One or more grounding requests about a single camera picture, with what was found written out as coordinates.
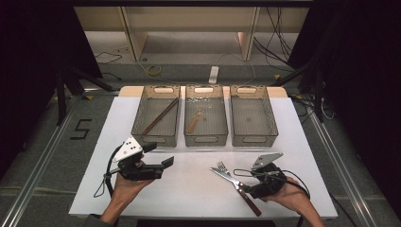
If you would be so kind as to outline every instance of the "wire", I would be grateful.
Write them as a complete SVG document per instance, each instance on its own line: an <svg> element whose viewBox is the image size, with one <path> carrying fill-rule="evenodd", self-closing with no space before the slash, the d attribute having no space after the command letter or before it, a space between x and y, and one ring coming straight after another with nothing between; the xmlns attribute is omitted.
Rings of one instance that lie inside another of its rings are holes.
<svg viewBox="0 0 401 227"><path fill-rule="evenodd" d="M291 171L289 171L289 170L282 170L282 171L283 171L283 172L290 173L290 174L292 174L294 177L296 177L296 178L302 183L302 185L304 186L305 190L307 191L307 194L310 195L309 189L307 188L306 184L302 181L302 179L301 179L300 177L298 177L295 173L293 173L293 172L291 172Z"/></svg>
<svg viewBox="0 0 401 227"><path fill-rule="evenodd" d="M100 64L108 64L108 63L110 63L110 62L117 61L117 60L123 58L122 55L112 54L112 53L109 53L109 52L101 52L100 54L95 55L95 58L99 57L99 56L102 55L102 54L108 54L108 55L116 56L117 58L114 59L114 60L108 61L108 62L98 62L98 63L100 63Z"/></svg>
<svg viewBox="0 0 401 227"><path fill-rule="evenodd" d="M303 107L305 108L305 113L303 113L303 114L298 114L298 116L306 116L306 114L307 114L307 107L306 107L306 105L309 105L309 104L304 103L300 98L298 98L298 97L296 97L296 96L289 96L289 98L291 98L291 100L294 101L294 102L301 103L301 104L303 105Z"/></svg>
<svg viewBox="0 0 401 227"><path fill-rule="evenodd" d="M345 208L337 201L337 199L329 192L328 195L333 199L333 201L339 206L339 208L344 212L345 216L348 217L348 219L351 221L351 223L357 227L357 224L354 222L354 220L351 218L350 214L345 210Z"/></svg>
<svg viewBox="0 0 401 227"><path fill-rule="evenodd" d="M112 75L113 77L117 78L118 80L123 80L122 78L119 78L118 76L116 76L116 75L113 74L113 73L102 73L102 74L105 74L105 75Z"/></svg>
<svg viewBox="0 0 401 227"><path fill-rule="evenodd" d="M106 173L103 175L103 181L100 184L100 187L97 189L97 191L94 194L94 198L100 197L104 194L104 185L107 185L107 188L109 189L109 193L110 193L110 197L113 195L113 187L111 184L111 178L112 178L112 172L110 172L110 168L112 166L112 161L113 161L113 157L115 156L115 154L120 150L120 148L122 147L119 146L118 148L116 148L112 154L112 156L109 159L109 163L107 164L107 168L106 168ZM98 195L97 192L99 191L99 189L103 186L103 190L102 192Z"/></svg>
<svg viewBox="0 0 401 227"><path fill-rule="evenodd" d="M142 67L142 69L144 70L145 74L147 75L147 77L148 77L149 79L160 80L160 81L166 81L166 82L177 83L177 84L193 84L193 82L189 82L189 81L181 81L181 82L178 82L178 81L169 80L169 79L159 79L159 78L155 78L154 76L151 76L151 75L148 74L148 70L144 67L144 65L143 65L140 61L138 61L138 64L139 64L139 66Z"/></svg>
<svg viewBox="0 0 401 227"><path fill-rule="evenodd" d="M270 12L269 12L269 8L266 8L266 11L268 12L268 15L269 15L269 18L270 18L270 21L271 21L271 25L274 28L274 32L273 32L272 36L274 36L274 34L277 35L277 37L279 38L279 41L280 41L280 45L281 45L283 54L284 54L285 58L287 58L286 53L289 56L290 54L288 53L288 49L291 49L291 48L289 48L289 46L287 45L287 42L285 41L285 39L283 38L282 33L281 33L281 25L282 25L281 13L283 12L283 9L282 8L278 8L277 9L277 23L276 23L276 25L274 25L273 19L272 19L271 15L270 15Z"/></svg>
<svg viewBox="0 0 401 227"><path fill-rule="evenodd" d="M218 56L218 59L216 60L216 66L218 66L218 61L219 61L219 60L221 59L221 57L223 57L224 55L233 55L236 59L238 59L238 60L240 60L240 61L244 61L244 60L242 60L241 58L237 57L237 56L236 56L235 54L233 54L233 53L224 53L224 54L221 54L220 56ZM250 82L252 82L254 79L256 79L256 73L254 72L253 65L252 65L250 62L248 62L248 61L244 61L244 62L246 62L247 64L249 64L249 65L251 66L252 71L253 71L253 78L250 79L250 80L248 80L247 82L243 83L241 86L247 85L248 83L250 83Z"/></svg>
<svg viewBox="0 0 401 227"><path fill-rule="evenodd" d="M301 122L301 125L303 125L305 122L306 122L306 120L314 113L315 111L311 111L308 115L307 115L307 117Z"/></svg>
<svg viewBox="0 0 401 227"><path fill-rule="evenodd" d="M237 173L235 173L236 171L249 172L249 173L251 173L252 175L237 174ZM294 185L294 186L300 188L301 190L303 190L304 193L307 195L307 197L310 199L310 193L309 193L309 190L307 189L305 183L304 183L297 175L295 175L295 174L292 173L292 172L289 172L289 173L291 173L291 174L294 175L296 178L298 178L298 179L301 181L301 183L304 185L305 188L301 187L300 185L298 185L298 184L296 184L296 183L290 182L290 181L288 181L288 180L285 180L285 179L282 179L282 178L280 178L280 177L276 177L276 176L273 176L273 175L270 175L270 174L267 174L267 173L259 173L259 172L254 172L254 171L250 171L250 170L247 170L247 169L241 169L241 168L236 168L236 169L234 169L234 170L233 170L233 173L234 173L234 175L236 175L236 176L238 176L238 177L258 177L258 176L266 176L266 177L268 177L268 178L272 178L272 179L275 179L275 180L280 181L280 182L284 182L284 183L288 183L288 184Z"/></svg>
<svg viewBox="0 0 401 227"><path fill-rule="evenodd" d="M325 113L324 109L323 109L323 104L324 104L324 99L322 100L322 105L321 105L323 115L324 115L327 119L332 120L332 119L334 118L334 116L336 115L336 113L333 112L333 114L332 114L331 116L328 116L328 115Z"/></svg>
<svg viewBox="0 0 401 227"><path fill-rule="evenodd" d="M280 57L278 57L278 56L277 56L276 54L274 54L273 52L271 52L270 50L268 50L268 47L269 47L270 42L269 42L269 43L267 44L267 46L265 47L265 46L263 46L255 37L253 37L253 39L256 41L256 43L254 43L254 46L255 46L256 49L258 49L262 54L265 55L265 60L266 60L266 62L268 63L269 66L271 66L272 68L279 69L279 70L283 70L283 71L290 72L290 73L294 72L293 70L287 70L287 69L279 68L279 67L276 67L276 66L272 65L272 64L269 62L268 57L271 58L271 59L275 59L275 60L281 61L282 63L284 63L284 64L286 64L286 65L288 65L288 63L287 63L286 61L284 61L283 59L281 59Z"/></svg>

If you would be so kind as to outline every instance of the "human hand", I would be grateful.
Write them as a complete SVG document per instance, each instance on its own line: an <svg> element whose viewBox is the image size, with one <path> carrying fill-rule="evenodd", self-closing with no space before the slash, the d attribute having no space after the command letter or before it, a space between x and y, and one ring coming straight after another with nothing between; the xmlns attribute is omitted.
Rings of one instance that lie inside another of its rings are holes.
<svg viewBox="0 0 401 227"><path fill-rule="evenodd" d="M120 173L117 173L112 200L100 219L106 223L114 224L139 192L153 181L130 181L124 179Z"/></svg>
<svg viewBox="0 0 401 227"><path fill-rule="evenodd" d="M299 183L291 177L287 177L287 180L299 185ZM285 183L283 188L276 194L261 198L261 200L275 201L295 212L299 212L300 206L303 204L310 203L309 198L302 189L289 183Z"/></svg>
<svg viewBox="0 0 401 227"><path fill-rule="evenodd" d="M287 180L292 183L299 185L291 177L287 177ZM285 206L286 208L297 212L309 223L312 227L324 226L319 213L316 211L310 199L307 197L305 192L294 185L285 183L283 188L274 195L261 198L262 201L275 201Z"/></svg>

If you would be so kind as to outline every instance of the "metal rail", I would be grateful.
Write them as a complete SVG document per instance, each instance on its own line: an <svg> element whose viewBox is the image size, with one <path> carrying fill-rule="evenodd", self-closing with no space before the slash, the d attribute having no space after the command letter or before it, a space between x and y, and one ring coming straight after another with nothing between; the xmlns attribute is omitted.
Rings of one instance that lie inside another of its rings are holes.
<svg viewBox="0 0 401 227"><path fill-rule="evenodd" d="M41 180L44 171L48 163L53 156L53 153L57 149L57 146L61 140L62 135L65 132L65 128L68 126L70 122L72 113L78 104L79 98L74 96L70 100L70 104L67 109L67 115L64 120L61 122L59 126L53 132L49 142L44 149L38 163L35 165L32 173L29 175L24 187L19 193L17 199L14 201L13 205L10 207L6 218L3 220L2 227L10 227L17 226L18 221L21 219L34 191L39 181Z"/></svg>
<svg viewBox="0 0 401 227"><path fill-rule="evenodd" d="M375 218L373 217L368 204L363 199L363 196L357 188L355 180L348 171L345 163L342 161L341 156L333 141L331 140L330 134L328 133L324 123L320 123L318 117L315 114L311 115L311 119L318 135L320 136L324 144L327 154L329 155L330 160L340 177L345 192L347 193L350 202L353 204L357 212L357 216L359 217L361 224L365 227L377 226Z"/></svg>

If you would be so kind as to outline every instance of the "table surface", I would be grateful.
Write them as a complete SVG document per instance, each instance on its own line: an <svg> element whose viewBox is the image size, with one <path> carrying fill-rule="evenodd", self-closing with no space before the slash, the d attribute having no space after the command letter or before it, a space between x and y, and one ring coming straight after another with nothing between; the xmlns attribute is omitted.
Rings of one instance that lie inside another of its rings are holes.
<svg viewBox="0 0 401 227"><path fill-rule="evenodd" d="M78 193L70 215L85 217L101 214L110 201L107 189L103 196L94 198L110 156L131 135L131 128L139 106L141 87L126 87L116 97ZM173 219L278 219L295 218L295 212L275 202L253 200L262 215L256 217L233 185L210 170L222 161L229 170L250 169L258 155L283 152L274 163L283 170L297 174L307 185L311 200L322 218L336 218L336 209L324 185L293 104L282 88L268 88L270 102L279 135L271 148L239 148L231 145L231 129L225 147L188 148L183 137L183 117L180 117L176 148L157 148L145 155L147 164L160 164L174 156L174 165L167 168L162 179L145 188L124 211L123 216L135 218ZM226 110L229 110L228 99ZM255 178L236 177L248 185L257 184Z"/></svg>

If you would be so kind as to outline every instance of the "utensil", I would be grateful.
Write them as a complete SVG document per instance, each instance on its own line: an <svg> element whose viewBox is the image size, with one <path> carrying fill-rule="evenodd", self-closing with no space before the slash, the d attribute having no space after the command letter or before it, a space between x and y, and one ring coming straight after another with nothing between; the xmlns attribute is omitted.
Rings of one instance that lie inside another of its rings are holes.
<svg viewBox="0 0 401 227"><path fill-rule="evenodd" d="M178 103L179 99L175 98L163 111L160 113L156 119L154 119L150 125L147 126L147 128L142 132L142 134L147 134L156 124L159 122L170 110L173 108L173 106Z"/></svg>
<svg viewBox="0 0 401 227"><path fill-rule="evenodd" d="M244 201L251 207L251 209L253 210L253 212L256 214L257 217L262 215L262 212L259 210L259 208L257 208L257 206L251 201L251 199L247 196L247 194L245 194L245 192L242 188L244 185L243 183L241 183L239 180L233 178L231 175L228 175L227 173L225 173L224 171L222 171L218 168L211 167L211 169L215 173L217 173L220 177L233 183L236 191L239 193L239 195L242 197L242 199L244 199Z"/></svg>
<svg viewBox="0 0 401 227"><path fill-rule="evenodd" d="M192 118L191 123L189 123L189 126L186 127L186 132L187 133L192 133L192 131L195 129L195 126L197 125L198 121L200 120L200 116L203 115L203 110L201 108L198 108L197 111L195 112L194 118Z"/></svg>

